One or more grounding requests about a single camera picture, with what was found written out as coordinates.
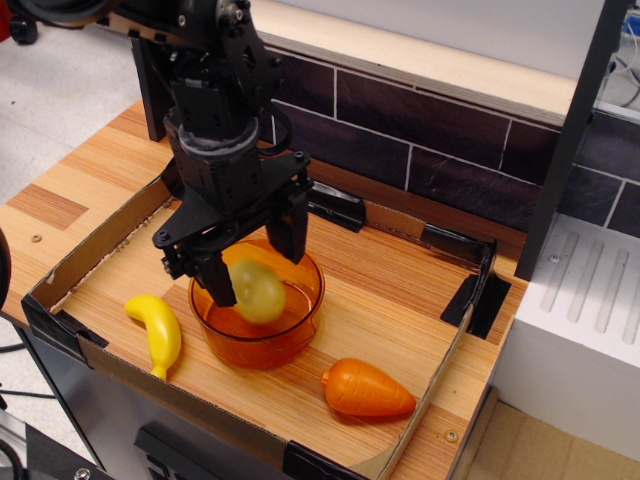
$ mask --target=orange carrot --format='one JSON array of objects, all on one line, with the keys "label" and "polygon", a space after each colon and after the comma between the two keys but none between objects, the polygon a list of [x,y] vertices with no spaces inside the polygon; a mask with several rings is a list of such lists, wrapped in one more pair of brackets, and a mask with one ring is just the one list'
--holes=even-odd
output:
[{"label": "orange carrot", "polygon": [[381,417],[413,412],[416,399],[385,372],[355,358],[338,360],[320,383],[327,403],[341,413]]}]

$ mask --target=wooden surface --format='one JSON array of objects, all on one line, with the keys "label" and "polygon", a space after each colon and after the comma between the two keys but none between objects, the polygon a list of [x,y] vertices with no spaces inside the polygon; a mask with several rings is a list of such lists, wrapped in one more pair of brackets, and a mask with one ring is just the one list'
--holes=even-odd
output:
[{"label": "wooden surface", "polygon": [[[170,157],[168,143],[146,138],[138,103],[0,208],[13,258],[3,311],[18,325],[28,328],[20,300],[33,285],[162,170]],[[170,213],[160,211],[153,222]],[[229,367],[208,350],[186,303],[187,280],[173,282],[162,270],[161,252],[151,246],[154,230],[140,229],[63,303],[110,342],[109,352],[150,368],[144,329],[126,317],[122,304],[137,293],[164,296],[185,335],[181,357],[169,371],[171,383],[348,466],[395,444],[407,418],[337,416],[324,404],[316,380],[335,359],[358,356],[422,395],[455,334],[437,318],[467,271],[375,229],[353,234],[313,218],[309,252],[327,279],[320,331],[294,362],[266,373],[247,371]],[[41,241],[32,241],[36,234]],[[499,258],[498,273],[510,277],[513,263]],[[464,336],[393,478],[446,478],[460,442],[448,442],[445,432],[464,437],[525,286],[514,284],[487,340]]]},{"label": "wooden surface", "polygon": [[577,84],[273,0],[251,11],[269,45],[551,125],[563,125]]}]

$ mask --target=glass bowl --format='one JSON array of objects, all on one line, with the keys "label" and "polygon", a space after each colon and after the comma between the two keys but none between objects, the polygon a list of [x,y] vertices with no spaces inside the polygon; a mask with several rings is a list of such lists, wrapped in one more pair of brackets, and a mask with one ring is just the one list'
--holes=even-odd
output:
[{"label": "glass bowl", "polygon": [[198,282],[189,283],[189,303],[209,347],[218,357],[247,368],[282,365],[298,355],[316,334],[316,313],[324,297],[324,276],[305,254],[297,264],[284,258],[267,240],[238,242],[222,253],[227,266],[250,258],[272,268],[285,287],[282,314],[265,325],[245,320],[232,307],[219,307]]}]

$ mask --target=yellow banana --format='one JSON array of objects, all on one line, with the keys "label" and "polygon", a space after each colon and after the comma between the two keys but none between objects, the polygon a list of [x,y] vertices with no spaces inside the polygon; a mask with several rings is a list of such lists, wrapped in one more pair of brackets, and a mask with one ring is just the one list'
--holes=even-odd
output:
[{"label": "yellow banana", "polygon": [[127,314],[145,324],[149,339],[151,374],[166,380],[167,369],[180,353],[180,325],[167,302],[153,295],[139,295],[124,305]]}]

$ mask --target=wooden shelf edge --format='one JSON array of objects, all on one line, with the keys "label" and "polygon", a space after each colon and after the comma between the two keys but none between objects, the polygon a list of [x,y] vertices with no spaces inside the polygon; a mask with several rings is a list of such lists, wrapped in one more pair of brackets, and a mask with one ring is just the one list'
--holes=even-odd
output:
[{"label": "wooden shelf edge", "polygon": [[564,123],[577,84],[273,0],[255,0],[252,11],[275,47],[552,126]]}]

